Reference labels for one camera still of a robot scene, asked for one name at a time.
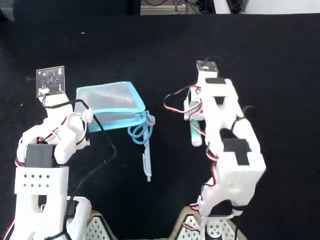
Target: cable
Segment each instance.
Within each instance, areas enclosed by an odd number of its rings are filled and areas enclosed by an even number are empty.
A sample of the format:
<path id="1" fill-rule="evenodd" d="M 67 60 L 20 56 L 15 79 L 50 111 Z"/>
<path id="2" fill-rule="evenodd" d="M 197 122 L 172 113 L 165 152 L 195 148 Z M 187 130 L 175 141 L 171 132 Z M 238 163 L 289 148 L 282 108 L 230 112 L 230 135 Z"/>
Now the cable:
<path id="1" fill-rule="evenodd" d="M 61 122 L 60 125 L 64 125 L 65 122 L 66 122 L 67 118 L 65 117 L 64 120 Z M 57 126 L 55 129 L 53 129 L 52 131 L 55 132 L 59 127 Z M 41 144 L 43 142 L 45 142 L 46 140 L 48 140 L 48 138 L 50 138 L 51 136 L 53 136 L 52 133 L 50 133 L 48 136 L 46 136 L 44 139 L 41 139 L 41 140 L 37 140 L 36 143 L 37 144 Z"/>
<path id="2" fill-rule="evenodd" d="M 166 1 L 168 1 L 168 0 L 163 0 L 162 2 L 160 2 L 160 3 L 158 3 L 158 4 L 151 4 L 151 3 L 149 3 L 147 0 L 144 0 L 144 2 L 145 2 L 146 4 L 148 4 L 149 6 L 154 6 L 154 7 L 160 6 L 160 5 L 164 4 Z"/>
<path id="3" fill-rule="evenodd" d="M 22 162 L 19 162 L 17 158 L 14 160 L 14 164 L 15 164 L 15 166 L 18 167 L 18 168 L 25 166 L 25 164 L 22 163 Z"/>
<path id="4" fill-rule="evenodd" d="M 57 105 L 53 105 L 50 107 L 44 106 L 44 104 L 42 104 L 45 108 L 51 108 L 51 109 L 56 109 L 56 108 L 60 108 L 62 106 L 71 104 L 71 103 L 82 103 L 83 106 L 86 109 L 89 109 L 89 106 L 82 100 L 82 99 L 76 99 L 76 100 L 72 100 L 72 101 L 68 101 L 65 103 L 61 103 L 61 104 L 57 104 Z M 53 240 L 56 238 L 61 237 L 62 235 L 65 235 L 66 238 L 68 240 L 72 240 L 69 233 L 67 232 L 67 220 L 68 220 L 68 212 L 69 212 L 69 208 L 72 204 L 72 201 L 74 199 L 74 197 L 76 196 L 77 192 L 79 191 L 79 189 L 81 188 L 81 186 L 93 175 L 95 174 L 97 171 L 99 171 L 100 169 L 102 169 L 104 166 L 106 166 L 107 164 L 109 164 L 112 160 L 115 159 L 116 155 L 117 155 L 117 149 L 115 147 L 115 145 L 113 144 L 113 142 L 111 141 L 111 139 L 109 138 L 109 136 L 106 134 L 104 127 L 102 126 L 101 122 L 98 120 L 97 116 L 94 114 L 93 115 L 93 119 L 96 121 L 96 123 L 98 124 L 101 133 L 103 134 L 103 136 L 105 137 L 106 141 L 109 142 L 110 146 L 112 147 L 113 150 L 113 154 L 112 156 L 108 159 L 105 160 L 103 163 L 99 164 L 98 166 L 96 166 L 94 169 L 92 169 L 85 177 L 82 178 L 82 180 L 78 183 L 78 185 L 76 186 L 76 188 L 74 189 L 74 191 L 72 192 L 72 194 L 70 195 L 70 199 L 67 202 L 66 205 L 66 209 L 64 212 L 64 218 L 63 218 L 63 229 L 61 232 L 59 232 L 58 234 L 54 235 L 54 236 L 49 236 L 47 238 L 45 238 L 45 240 Z"/>
<path id="5" fill-rule="evenodd" d="M 14 225 L 15 225 L 15 219 L 13 219 L 11 221 L 11 223 L 9 224 L 9 226 L 6 228 L 6 230 L 5 230 L 4 234 L 3 234 L 3 240 L 7 239 L 8 235 L 9 235 L 9 233 L 10 233 L 10 231 L 13 228 Z"/>
<path id="6" fill-rule="evenodd" d="M 234 230 L 234 240 L 237 240 L 237 236 L 238 236 L 238 225 L 235 226 L 235 230 Z"/>
<path id="7" fill-rule="evenodd" d="M 179 4 L 182 2 L 182 0 L 180 0 L 177 4 L 175 3 L 175 1 L 177 0 L 172 0 L 172 4 L 174 5 L 174 10 L 178 12 L 178 7 L 179 7 Z"/>
<path id="8" fill-rule="evenodd" d="M 193 12 L 195 14 L 197 14 L 197 11 L 194 9 L 194 6 L 198 6 L 198 5 L 195 2 L 190 2 L 188 0 L 184 0 L 184 3 L 185 3 L 185 5 L 188 4 L 190 6 L 190 8 L 193 10 Z"/>
<path id="9" fill-rule="evenodd" d="M 212 161 L 217 161 L 219 159 L 218 156 L 214 155 L 211 151 L 210 151 L 210 142 L 208 142 L 208 145 L 206 146 L 206 149 L 205 149 L 205 154 L 206 156 L 212 160 Z"/>
<path id="10" fill-rule="evenodd" d="M 127 132 L 130 135 L 130 137 L 132 137 L 132 140 L 136 144 L 143 145 L 147 141 L 149 141 L 149 139 L 152 135 L 152 131 L 154 129 L 155 123 L 156 123 L 156 118 L 154 116 L 150 115 L 148 112 L 146 112 L 146 121 L 144 121 L 140 125 L 136 126 L 133 131 L 131 131 L 132 126 L 128 127 Z M 149 128 L 148 136 L 142 141 L 137 140 L 138 138 L 141 138 L 144 135 L 145 131 L 148 128 Z"/>
<path id="11" fill-rule="evenodd" d="M 172 112 L 175 112 L 175 113 L 178 113 L 178 114 L 186 114 L 186 113 L 189 113 L 191 112 L 192 110 L 194 110 L 195 108 L 197 108 L 201 102 L 198 102 L 196 105 L 194 105 L 192 108 L 189 108 L 188 110 L 179 110 L 177 108 L 174 108 L 174 107 L 170 107 L 170 106 L 167 106 L 166 105 L 166 99 L 170 96 L 174 96 L 174 95 L 177 95 L 179 93 L 181 93 L 182 91 L 186 90 L 186 89 L 189 89 L 189 88 L 196 88 L 196 89 L 201 89 L 201 87 L 197 86 L 197 85 L 189 85 L 189 86 L 185 86 L 183 88 L 180 88 L 178 91 L 174 92 L 174 93 L 171 93 L 171 94 L 168 94 L 167 96 L 164 97 L 163 99 L 163 106 L 165 109 L 167 110 L 170 110 Z"/>

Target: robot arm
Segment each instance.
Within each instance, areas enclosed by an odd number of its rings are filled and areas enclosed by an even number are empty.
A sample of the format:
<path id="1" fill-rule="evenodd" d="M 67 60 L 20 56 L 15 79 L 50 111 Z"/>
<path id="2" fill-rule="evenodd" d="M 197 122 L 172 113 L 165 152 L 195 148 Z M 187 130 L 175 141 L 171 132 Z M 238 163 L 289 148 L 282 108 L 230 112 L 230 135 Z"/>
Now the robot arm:
<path id="1" fill-rule="evenodd" d="M 19 140 L 11 240 L 43 240 L 63 231 L 69 168 L 59 165 L 65 164 L 76 150 L 87 145 L 87 124 L 93 119 L 91 108 L 82 114 L 74 112 L 65 94 L 63 66 L 39 69 L 36 76 L 36 95 L 48 117 L 41 125 L 24 132 Z M 38 207 L 40 195 L 46 196 L 43 209 Z M 68 222 L 67 231 L 73 240 L 79 240 L 84 235 L 91 204 L 84 197 L 75 197 L 74 200 L 77 202 L 76 212 Z M 66 237 L 62 234 L 56 239 Z"/>
<path id="2" fill-rule="evenodd" d="M 232 218 L 240 215 L 253 197 L 266 165 L 258 139 L 244 117 L 231 80 L 218 77 L 214 62 L 197 61 L 196 64 L 198 81 L 184 101 L 184 119 L 205 121 L 207 156 L 214 163 L 212 177 L 203 185 L 193 207 L 206 219 L 214 216 L 212 210 L 216 205 L 230 200 L 232 214 L 228 218 Z M 188 111 L 197 103 L 201 104 L 201 111 Z M 222 139 L 221 129 L 230 130 L 236 138 Z"/>

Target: black wire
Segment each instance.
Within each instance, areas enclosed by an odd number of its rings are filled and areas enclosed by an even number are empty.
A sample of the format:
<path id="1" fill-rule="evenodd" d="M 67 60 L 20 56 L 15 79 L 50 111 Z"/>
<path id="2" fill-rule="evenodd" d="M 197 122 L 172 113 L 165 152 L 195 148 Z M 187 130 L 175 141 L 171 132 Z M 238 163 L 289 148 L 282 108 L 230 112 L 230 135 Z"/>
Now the black wire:
<path id="1" fill-rule="evenodd" d="M 196 10 L 194 9 L 194 7 L 193 6 L 198 6 L 197 4 L 195 4 L 195 3 L 193 3 L 193 2 L 191 2 L 191 1 L 189 1 L 189 0 L 184 0 L 184 2 L 185 2 L 185 5 L 187 6 L 187 4 L 191 7 L 191 9 L 194 11 L 194 13 L 195 14 L 197 14 L 197 12 L 196 12 Z"/>
<path id="2" fill-rule="evenodd" d="M 42 105 L 44 106 L 44 101 L 46 99 L 46 95 L 43 97 L 42 100 Z M 60 103 L 57 105 L 52 105 L 52 106 L 44 106 L 46 109 L 56 109 L 56 108 L 60 108 L 62 106 L 66 106 L 72 103 L 82 103 L 83 106 L 86 109 L 89 109 L 89 106 L 85 103 L 85 101 L 83 101 L 82 99 L 76 99 L 76 100 L 71 100 L 71 101 L 67 101 L 64 103 Z M 104 166 L 106 166 L 107 164 L 109 164 L 113 159 L 115 159 L 116 155 L 117 155 L 117 149 L 115 147 L 115 145 L 113 144 L 113 142 L 111 141 L 111 139 L 109 138 L 109 136 L 106 134 L 104 127 L 102 126 L 101 122 L 98 120 L 97 116 L 94 114 L 93 115 L 94 120 L 96 121 L 96 123 L 98 124 L 103 136 L 106 138 L 107 142 L 109 142 L 109 144 L 111 145 L 112 149 L 113 149 L 113 154 L 112 156 L 107 160 L 104 161 L 103 163 L 99 164 L 97 167 L 95 167 L 94 169 L 92 169 L 85 177 L 82 178 L 82 180 L 78 183 L 78 185 L 76 186 L 76 188 L 74 189 L 72 195 L 70 196 L 70 199 L 66 205 L 66 209 L 64 212 L 64 218 L 63 218 L 63 228 L 62 231 L 59 232 L 58 234 L 54 235 L 54 236 L 49 236 L 47 237 L 45 240 L 53 240 L 56 238 L 61 237 L 62 235 L 65 235 L 66 238 L 68 240 L 72 240 L 69 233 L 67 232 L 67 220 L 68 220 L 68 212 L 69 212 L 69 208 L 72 204 L 73 199 L 75 198 L 78 190 L 81 188 L 82 184 L 84 184 L 93 174 L 95 174 L 97 171 L 99 171 L 100 169 L 102 169 Z"/>
<path id="3" fill-rule="evenodd" d="M 180 0 L 177 4 L 175 4 L 175 1 L 177 1 L 177 0 L 172 0 L 172 3 L 174 5 L 174 10 L 176 12 L 178 12 L 178 7 L 179 7 L 179 4 L 182 2 L 182 0 Z"/>
<path id="4" fill-rule="evenodd" d="M 166 1 L 168 1 L 168 0 L 163 0 L 162 2 L 160 2 L 160 3 L 158 3 L 158 4 L 151 4 L 151 3 L 149 3 L 147 0 L 144 0 L 144 2 L 145 2 L 146 4 L 148 4 L 148 5 L 150 5 L 150 6 L 154 6 L 154 7 L 160 6 L 160 5 L 164 4 Z"/>
<path id="5" fill-rule="evenodd" d="M 235 226 L 235 230 L 234 230 L 234 240 L 237 240 L 237 236 L 238 236 L 238 225 Z"/>

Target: black cloth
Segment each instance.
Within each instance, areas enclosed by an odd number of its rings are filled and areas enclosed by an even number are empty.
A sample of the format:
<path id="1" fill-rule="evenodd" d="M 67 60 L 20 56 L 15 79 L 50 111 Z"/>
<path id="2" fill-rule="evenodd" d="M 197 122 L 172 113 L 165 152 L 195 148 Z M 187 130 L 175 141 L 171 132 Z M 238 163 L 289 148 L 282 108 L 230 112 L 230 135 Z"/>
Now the black cloth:
<path id="1" fill-rule="evenodd" d="M 48 22 L 139 15 L 141 0 L 14 0 L 17 22 Z"/>
<path id="2" fill-rule="evenodd" d="M 108 131 L 116 161 L 79 196 L 91 200 L 119 239 L 167 237 L 182 207 L 210 177 L 205 147 L 192 147 L 183 116 L 163 98 L 197 81 L 196 60 L 219 56 L 260 142 L 267 170 L 239 217 L 248 239 L 307 239 L 319 215 L 320 15 L 177 15 L 89 18 L 56 24 L 1 25 L 0 231 L 14 216 L 16 149 L 22 133 L 46 116 L 35 70 L 65 66 L 66 92 L 131 81 L 156 118 L 150 140 L 152 182 L 142 148 L 126 129 Z M 171 104 L 183 107 L 186 94 Z M 69 190 L 107 158 L 100 133 L 69 160 Z"/>

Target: white wire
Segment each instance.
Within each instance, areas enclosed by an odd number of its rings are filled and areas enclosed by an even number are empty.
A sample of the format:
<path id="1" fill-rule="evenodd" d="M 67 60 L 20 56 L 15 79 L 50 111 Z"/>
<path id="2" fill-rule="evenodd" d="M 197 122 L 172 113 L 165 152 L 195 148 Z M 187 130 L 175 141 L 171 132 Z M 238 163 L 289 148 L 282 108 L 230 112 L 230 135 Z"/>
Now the white wire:
<path id="1" fill-rule="evenodd" d="M 84 117 L 80 114 L 80 113 L 77 113 L 77 112 L 73 112 L 73 113 L 70 113 L 66 118 L 69 118 L 70 116 L 72 115 L 77 115 L 78 117 L 81 118 L 81 120 L 84 122 L 84 132 L 83 132 L 83 135 L 81 136 L 81 138 L 79 139 L 80 140 L 84 140 L 85 139 L 85 136 L 86 136 L 86 133 L 87 133 L 87 127 L 88 127 L 88 123 L 87 121 L 84 119 Z"/>
<path id="2" fill-rule="evenodd" d="M 12 223 L 10 224 L 10 226 L 8 227 L 8 229 L 6 230 L 4 236 L 3 236 L 3 240 L 6 240 L 12 227 L 15 225 L 15 220 L 13 219 Z"/>

